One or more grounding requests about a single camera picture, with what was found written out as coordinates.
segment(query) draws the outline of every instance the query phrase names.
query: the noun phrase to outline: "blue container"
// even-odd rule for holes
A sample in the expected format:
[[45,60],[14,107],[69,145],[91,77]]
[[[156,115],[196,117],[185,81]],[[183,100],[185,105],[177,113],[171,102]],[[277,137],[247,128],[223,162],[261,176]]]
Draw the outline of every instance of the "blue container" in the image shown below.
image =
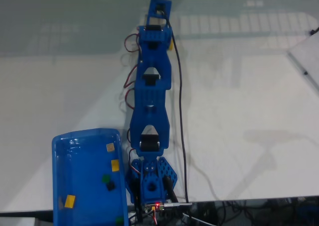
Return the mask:
[[[112,172],[111,161],[117,159],[119,171]],[[129,225],[117,130],[98,128],[56,136],[52,141],[52,162],[55,226]],[[115,188],[110,190],[106,180]],[[68,195],[75,196],[73,208],[65,207]]]

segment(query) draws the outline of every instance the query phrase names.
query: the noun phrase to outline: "blue 3d-printed bracket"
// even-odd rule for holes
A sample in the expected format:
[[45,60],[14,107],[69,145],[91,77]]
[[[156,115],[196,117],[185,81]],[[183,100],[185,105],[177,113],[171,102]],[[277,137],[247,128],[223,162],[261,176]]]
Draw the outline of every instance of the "blue 3d-printed bracket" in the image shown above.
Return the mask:
[[[151,25],[151,18],[169,18],[171,1],[151,0],[145,26],[139,26],[139,45],[141,51],[138,58],[135,81],[135,108],[131,119],[131,147],[139,157],[132,162],[140,174],[129,169],[126,175],[127,189],[132,203],[139,194],[140,203],[153,204],[168,199],[163,178],[171,179],[173,188],[177,175],[165,160],[164,149],[169,145],[169,121],[165,109],[165,93],[171,88],[171,64],[167,50],[171,43],[172,30],[167,24]],[[148,68],[155,68],[157,74],[145,74]],[[152,125],[158,135],[143,134],[146,126]]]

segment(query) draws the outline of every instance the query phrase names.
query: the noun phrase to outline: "cable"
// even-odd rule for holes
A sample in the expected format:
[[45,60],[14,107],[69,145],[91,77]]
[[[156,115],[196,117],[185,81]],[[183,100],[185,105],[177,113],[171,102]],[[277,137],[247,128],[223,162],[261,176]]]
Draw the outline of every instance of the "cable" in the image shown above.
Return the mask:
[[129,128],[128,131],[126,132],[126,138],[128,139],[128,142],[131,144],[131,140],[129,139],[129,132],[131,129]]
[[224,216],[223,216],[221,223],[219,224],[220,226],[223,225],[225,223],[225,220],[226,220],[226,206],[225,206],[224,202],[222,202],[222,204],[223,204],[223,208],[224,208]]
[[124,100],[125,100],[126,105],[128,105],[129,108],[131,108],[131,109],[134,110],[134,107],[131,106],[131,104],[129,104],[128,101],[127,101],[128,94],[129,94],[129,92],[132,91],[132,90],[135,90],[135,88],[130,88],[130,89],[128,89],[128,91],[125,93]]
[[185,151],[185,144],[184,144],[184,133],[183,133],[183,119],[182,119],[182,111],[181,111],[181,90],[182,90],[182,74],[181,74],[181,64],[180,64],[180,59],[179,59],[179,54],[177,50],[177,45],[175,41],[175,37],[173,34],[173,29],[170,25],[169,19],[166,15],[165,12],[163,12],[164,18],[166,19],[166,23],[168,24],[169,28],[171,29],[171,37],[173,40],[176,56],[177,56],[177,61],[178,61],[178,69],[179,69],[179,120],[180,120],[180,136],[181,136],[181,145],[183,149],[183,158],[184,158],[184,184],[185,184],[185,199],[186,202],[189,203],[188,201],[188,192],[187,192],[187,165],[186,165],[186,151]]
[[136,168],[134,168],[134,166],[131,164],[131,152],[133,150],[135,150],[135,149],[131,149],[130,152],[129,152],[129,165],[136,173],[138,173],[140,175],[141,174],[140,171],[138,171]]
[[157,220],[156,220],[155,211],[153,212],[153,220],[154,220],[154,224],[155,224],[155,225],[158,225],[158,222],[157,222]]
[[137,33],[132,33],[132,34],[130,34],[130,35],[127,36],[127,37],[125,38],[125,40],[124,40],[124,47],[125,47],[125,49],[126,49],[129,53],[134,53],[134,52],[140,51],[140,46],[139,46],[139,44],[138,44],[138,49],[135,49],[135,50],[129,50],[129,49],[126,47],[126,41],[128,40],[129,37],[132,37],[132,36],[134,36],[134,35],[136,35],[136,43],[137,43],[137,42],[138,42],[138,37],[139,37],[139,34],[137,34]]
[[199,222],[201,222],[201,223],[203,223],[203,224],[206,224],[206,225],[216,226],[216,225],[212,225],[212,224],[210,224],[210,223],[208,223],[208,222],[205,222],[205,221],[203,221],[203,220],[199,220],[199,219],[197,219],[197,218],[190,217],[189,215],[187,215],[187,214],[185,214],[185,213],[183,213],[183,215],[185,215],[186,217],[189,217],[191,220],[197,220],[197,221],[199,221]]
[[135,65],[134,68],[132,68],[132,70],[130,71],[129,75],[128,75],[128,78],[126,78],[126,81],[124,83],[124,86],[123,88],[127,88],[128,86],[130,86],[131,84],[133,84],[135,81],[131,81],[128,83],[130,77],[131,77],[131,74],[134,72],[134,70],[137,68],[138,65]]
[[[153,213],[154,211],[152,210],[152,211],[149,211],[148,213],[146,213],[146,214],[144,214],[143,215],[143,219],[145,219],[147,216],[151,216],[151,214]],[[135,217],[135,219],[137,218],[136,217],[136,214],[135,215],[133,215],[133,216],[131,216],[131,217],[129,217],[129,224],[130,225],[136,225],[136,221],[133,223],[133,224],[131,224],[131,219],[132,218],[134,218]]]

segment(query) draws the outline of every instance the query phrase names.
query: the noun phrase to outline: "white tabletop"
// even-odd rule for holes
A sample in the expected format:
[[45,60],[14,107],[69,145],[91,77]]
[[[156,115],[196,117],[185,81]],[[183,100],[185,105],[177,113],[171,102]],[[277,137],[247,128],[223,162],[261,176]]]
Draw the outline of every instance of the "white tabletop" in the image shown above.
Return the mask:
[[[0,211],[52,209],[51,140],[117,128],[128,150],[124,38],[150,0],[0,1]],[[319,195],[319,96],[286,50],[319,26],[319,0],[172,0],[183,69],[191,201]],[[183,163],[178,67],[166,95],[170,146]]]

